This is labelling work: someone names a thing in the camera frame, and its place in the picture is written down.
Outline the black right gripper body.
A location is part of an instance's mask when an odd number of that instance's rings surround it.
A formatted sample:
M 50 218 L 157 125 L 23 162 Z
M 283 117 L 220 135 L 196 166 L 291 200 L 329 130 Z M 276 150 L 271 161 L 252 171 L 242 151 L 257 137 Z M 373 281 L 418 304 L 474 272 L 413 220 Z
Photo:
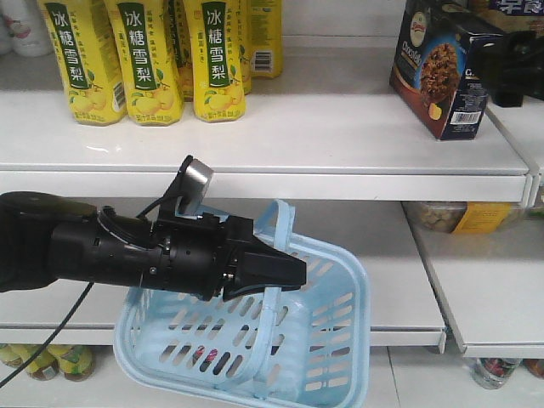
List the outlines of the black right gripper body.
M 520 107 L 524 97 L 543 99 L 543 38 L 508 33 L 478 53 L 478 77 L 495 105 Z

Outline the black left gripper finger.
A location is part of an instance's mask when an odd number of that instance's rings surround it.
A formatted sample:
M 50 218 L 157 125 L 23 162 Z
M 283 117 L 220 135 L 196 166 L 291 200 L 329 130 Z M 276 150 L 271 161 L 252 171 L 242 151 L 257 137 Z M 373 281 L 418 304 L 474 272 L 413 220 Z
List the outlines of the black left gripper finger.
M 241 289 L 279 287 L 299 289 L 306 284 L 306 263 L 283 252 L 244 252 L 239 257 L 237 286 Z
M 225 285 L 222 291 L 221 298 L 224 302 L 228 302 L 235 298 L 240 298 L 248 295 L 264 293 L 268 289 L 278 289 L 281 291 L 279 286 L 235 286 L 235 285 Z

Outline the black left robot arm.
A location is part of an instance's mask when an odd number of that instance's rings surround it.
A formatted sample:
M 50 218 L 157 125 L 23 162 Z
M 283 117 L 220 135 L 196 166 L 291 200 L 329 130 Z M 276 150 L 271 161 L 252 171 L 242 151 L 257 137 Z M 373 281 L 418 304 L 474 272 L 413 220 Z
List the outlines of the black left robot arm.
M 209 212 L 180 217 L 166 198 L 159 215 L 120 216 L 112 207 L 33 191 L 1 196 L 1 289 L 64 279 L 230 300 L 269 287 L 301 288 L 306 265 L 259 240 L 249 218 Z

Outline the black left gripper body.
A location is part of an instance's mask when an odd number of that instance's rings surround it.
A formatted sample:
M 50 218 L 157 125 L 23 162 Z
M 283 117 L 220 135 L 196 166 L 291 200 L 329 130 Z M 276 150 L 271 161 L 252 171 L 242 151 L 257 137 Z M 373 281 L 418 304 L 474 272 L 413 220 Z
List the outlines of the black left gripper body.
M 98 216 L 95 280 L 196 295 L 208 301 L 225 285 L 237 286 L 242 253 L 255 242 L 253 221 L 211 213 L 150 223 L 125 218 L 112 207 Z

